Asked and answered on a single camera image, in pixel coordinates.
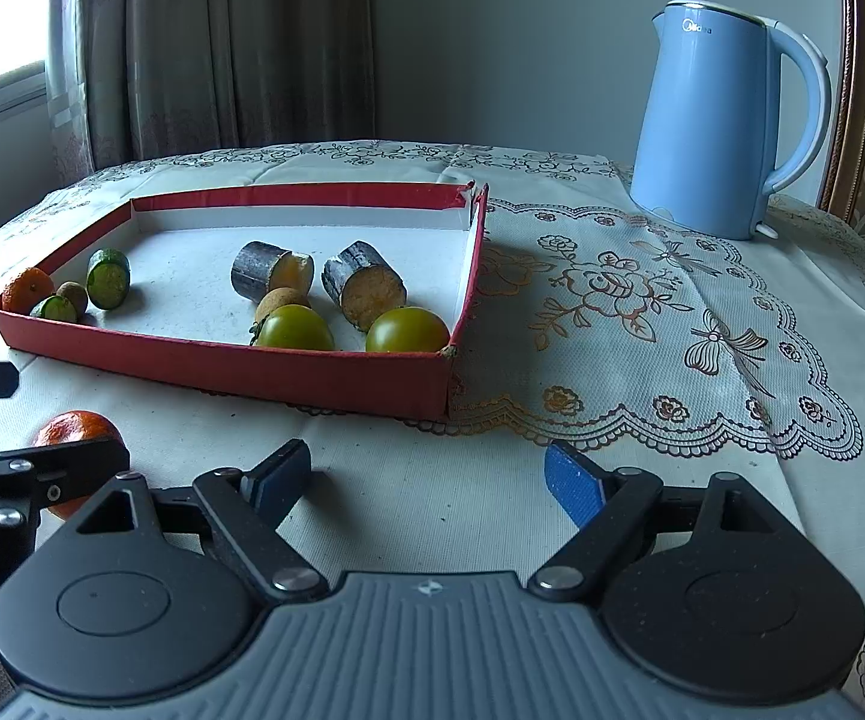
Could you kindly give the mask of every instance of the triangular cutout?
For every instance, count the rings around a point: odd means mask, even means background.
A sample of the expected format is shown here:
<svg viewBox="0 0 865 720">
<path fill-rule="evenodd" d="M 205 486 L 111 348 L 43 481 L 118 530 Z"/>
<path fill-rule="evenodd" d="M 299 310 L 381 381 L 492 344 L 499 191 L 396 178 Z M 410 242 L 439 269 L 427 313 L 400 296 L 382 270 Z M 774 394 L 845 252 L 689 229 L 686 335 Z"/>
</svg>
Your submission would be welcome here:
<svg viewBox="0 0 865 720">
<path fill-rule="evenodd" d="M 125 490 L 113 490 L 95 512 L 76 528 L 76 533 L 89 536 L 92 533 L 125 533 L 135 529 L 132 496 Z"/>
</svg>

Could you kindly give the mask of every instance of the red box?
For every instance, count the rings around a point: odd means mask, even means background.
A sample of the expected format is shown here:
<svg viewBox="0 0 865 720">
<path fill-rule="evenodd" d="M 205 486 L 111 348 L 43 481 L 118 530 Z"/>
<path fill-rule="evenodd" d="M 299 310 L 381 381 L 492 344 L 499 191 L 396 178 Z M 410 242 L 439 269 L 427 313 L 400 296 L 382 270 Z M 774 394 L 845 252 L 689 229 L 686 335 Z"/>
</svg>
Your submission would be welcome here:
<svg viewBox="0 0 865 720">
<path fill-rule="evenodd" d="M 473 184 L 333 183 L 132 199 L 39 263 L 57 286 L 83 283 L 92 251 L 120 248 L 133 279 L 122 307 L 100 312 L 90 306 L 94 326 L 67 324 L 5 312 L 0 295 L 0 333 L 15 349 L 169 384 L 442 420 L 479 266 L 487 193 L 488 187 Z M 325 258 L 345 245 L 370 242 L 402 276 L 410 305 L 434 310 L 450 326 L 449 345 L 412 354 L 247 346 L 255 305 L 234 292 L 229 271 L 239 247 L 251 240 L 311 253 L 314 309 L 330 323 L 339 346 L 359 348 L 364 336 L 323 297 L 319 274 Z M 231 343 L 239 327 L 242 341 L 236 335 Z"/>
</svg>

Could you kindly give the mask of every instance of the sheer curtain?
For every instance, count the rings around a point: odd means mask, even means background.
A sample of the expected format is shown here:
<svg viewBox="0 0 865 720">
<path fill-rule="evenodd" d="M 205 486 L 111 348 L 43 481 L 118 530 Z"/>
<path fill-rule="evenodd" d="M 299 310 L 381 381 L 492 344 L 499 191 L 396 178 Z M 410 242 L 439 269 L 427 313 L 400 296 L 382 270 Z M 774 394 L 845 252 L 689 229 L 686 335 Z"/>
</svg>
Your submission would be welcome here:
<svg viewBox="0 0 865 720">
<path fill-rule="evenodd" d="M 67 183 L 109 165 L 374 135 L 369 0 L 50 0 Z"/>
</svg>

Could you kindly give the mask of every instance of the tablecloth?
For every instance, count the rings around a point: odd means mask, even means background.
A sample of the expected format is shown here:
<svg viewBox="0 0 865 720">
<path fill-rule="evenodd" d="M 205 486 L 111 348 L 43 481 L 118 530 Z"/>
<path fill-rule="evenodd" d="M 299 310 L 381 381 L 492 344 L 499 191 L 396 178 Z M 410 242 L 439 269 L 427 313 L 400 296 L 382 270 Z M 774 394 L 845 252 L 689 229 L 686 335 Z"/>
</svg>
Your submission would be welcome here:
<svg viewBox="0 0 865 720">
<path fill-rule="evenodd" d="M 376 141 L 102 170 L 0 230 L 0 288 L 140 194 L 488 183 L 452 419 L 204 394 L 9 351 L 0 339 L 0 359 L 22 372 L 17 394 L 0 401 L 0 450 L 26 445 L 62 410 L 96 410 L 152 485 L 183 485 L 303 437 L 319 472 L 280 533 L 331 581 L 343 569 L 509 568 L 525 580 L 575 531 L 543 482 L 543 447 L 564 437 L 602 466 L 641 466 L 671 485 L 743 474 L 865 600 L 865 242 L 785 197 L 767 218 L 778 241 L 682 231 L 643 215 L 628 179 L 599 157 Z M 46 515 L 40 538 L 55 527 Z M 865 646 L 846 688 L 865 707 Z"/>
</svg>

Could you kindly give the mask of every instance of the midea logo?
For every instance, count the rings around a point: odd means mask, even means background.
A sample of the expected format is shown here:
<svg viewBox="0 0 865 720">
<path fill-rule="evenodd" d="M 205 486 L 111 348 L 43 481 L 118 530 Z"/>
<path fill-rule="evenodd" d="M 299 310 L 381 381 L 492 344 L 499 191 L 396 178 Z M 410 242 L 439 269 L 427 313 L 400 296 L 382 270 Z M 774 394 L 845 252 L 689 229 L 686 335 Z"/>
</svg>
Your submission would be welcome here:
<svg viewBox="0 0 865 720">
<path fill-rule="evenodd" d="M 700 26 L 695 23 L 692 19 L 683 19 L 682 20 L 682 31 L 683 32 L 706 32 L 708 34 L 712 34 L 713 30 L 708 28 L 708 26 Z"/>
</svg>

